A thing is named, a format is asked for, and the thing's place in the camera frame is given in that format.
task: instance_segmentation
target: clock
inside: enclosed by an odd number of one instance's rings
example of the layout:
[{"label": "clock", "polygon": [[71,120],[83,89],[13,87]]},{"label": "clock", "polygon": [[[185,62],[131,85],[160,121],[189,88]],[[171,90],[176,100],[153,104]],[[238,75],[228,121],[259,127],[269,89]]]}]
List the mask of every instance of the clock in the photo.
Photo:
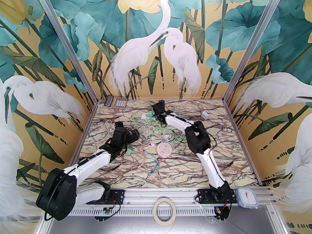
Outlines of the clock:
[{"label": "clock", "polygon": [[235,192],[237,202],[246,209],[257,209],[259,202],[254,191],[249,188],[240,187]]}]

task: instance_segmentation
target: egret beak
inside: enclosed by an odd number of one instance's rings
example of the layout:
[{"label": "egret beak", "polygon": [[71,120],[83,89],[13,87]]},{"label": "egret beak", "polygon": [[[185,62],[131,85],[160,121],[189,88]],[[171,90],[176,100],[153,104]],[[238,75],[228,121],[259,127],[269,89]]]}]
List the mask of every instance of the egret beak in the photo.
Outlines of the egret beak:
[{"label": "egret beak", "polygon": [[152,45],[154,45],[156,42],[160,41],[161,38],[163,38],[163,36],[164,36],[164,35],[167,35],[167,34],[168,34],[168,32],[162,33],[162,34],[150,45],[150,47],[151,47]]},{"label": "egret beak", "polygon": [[10,98],[9,98],[9,91],[11,90],[8,89],[4,93],[4,105],[5,105],[5,123],[8,123],[8,114],[9,114],[9,107],[10,107]]},{"label": "egret beak", "polygon": [[301,98],[301,99],[310,99],[312,100],[312,97],[308,97],[308,96],[296,96],[297,98]]}]

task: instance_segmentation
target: wall mural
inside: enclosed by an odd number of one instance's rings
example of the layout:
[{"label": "wall mural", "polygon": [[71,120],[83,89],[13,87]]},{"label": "wall mural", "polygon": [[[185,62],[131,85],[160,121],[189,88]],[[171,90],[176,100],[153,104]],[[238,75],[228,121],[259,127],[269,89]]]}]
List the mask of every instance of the wall mural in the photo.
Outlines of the wall mural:
[{"label": "wall mural", "polygon": [[228,101],[291,233],[312,233],[312,0],[281,0],[280,33],[258,49]]},{"label": "wall mural", "polygon": [[268,0],[50,1],[98,97],[136,99],[222,97]]},{"label": "wall mural", "polygon": [[38,0],[0,0],[1,233],[33,232],[46,176],[68,166],[93,108],[64,49],[51,48],[62,45],[43,15]]}]

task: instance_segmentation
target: marble table surface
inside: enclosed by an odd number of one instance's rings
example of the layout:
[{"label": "marble table surface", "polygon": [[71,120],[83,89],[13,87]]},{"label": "marble table surface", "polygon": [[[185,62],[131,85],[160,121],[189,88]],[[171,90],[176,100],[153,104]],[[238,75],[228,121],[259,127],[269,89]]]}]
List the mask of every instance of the marble table surface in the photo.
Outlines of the marble table surface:
[{"label": "marble table surface", "polygon": [[[110,126],[109,120],[113,123],[123,121],[125,127],[129,129],[138,128],[139,125],[146,124],[146,120],[141,120],[140,118],[142,113],[148,112],[151,105],[155,103],[157,101],[128,101],[126,108],[122,110],[107,108],[104,104],[100,104],[85,139],[80,157],[91,155],[110,137],[108,131],[113,132],[114,125]],[[214,157],[223,176],[231,186],[257,185],[253,171],[248,165],[221,100],[166,100],[165,108],[189,120],[200,120],[203,122],[207,132],[216,139],[217,146],[213,149]],[[209,113],[208,120],[204,120],[201,117],[201,111],[203,110]],[[162,127],[172,129],[178,134],[178,131],[173,127],[164,125]],[[140,142],[144,141],[144,135],[148,135],[147,131],[148,126],[139,128],[141,133]],[[166,133],[162,136],[163,139],[169,142],[172,137],[173,135],[166,135]],[[134,143],[136,145],[132,146],[133,151],[131,155],[125,154],[107,166],[100,168],[87,178],[82,185],[101,179],[114,188],[209,186],[207,174],[199,158],[187,146],[184,152],[178,152],[173,149],[169,157],[161,158],[157,155],[157,143],[160,143],[160,141],[152,141],[153,145],[144,146],[143,150],[157,158],[159,175],[156,171],[149,175],[156,161],[147,154],[141,154],[141,149],[139,150],[136,142]],[[176,149],[183,150],[184,147],[185,143],[180,143]]]}]

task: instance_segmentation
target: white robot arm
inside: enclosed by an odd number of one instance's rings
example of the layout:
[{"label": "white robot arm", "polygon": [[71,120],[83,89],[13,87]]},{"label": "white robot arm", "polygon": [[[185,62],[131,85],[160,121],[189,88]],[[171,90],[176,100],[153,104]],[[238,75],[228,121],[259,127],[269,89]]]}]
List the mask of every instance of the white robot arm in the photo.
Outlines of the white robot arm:
[{"label": "white robot arm", "polygon": [[223,201],[231,189],[215,162],[214,155],[210,149],[210,138],[202,122],[190,121],[170,110],[166,111],[163,100],[153,105],[152,108],[156,120],[163,124],[174,126],[185,133],[188,147],[199,157],[206,170],[214,201],[217,203]]},{"label": "white robot arm", "polygon": [[78,186],[97,169],[122,156],[127,145],[138,140],[139,136],[137,129],[130,133],[122,122],[116,122],[113,137],[94,154],[81,158],[77,164],[64,170],[53,169],[36,201],[36,205],[45,211],[45,220],[49,220],[47,214],[50,214],[51,218],[62,220],[75,206],[90,201],[101,200],[103,204],[109,202],[108,184],[97,181],[88,186]]}]

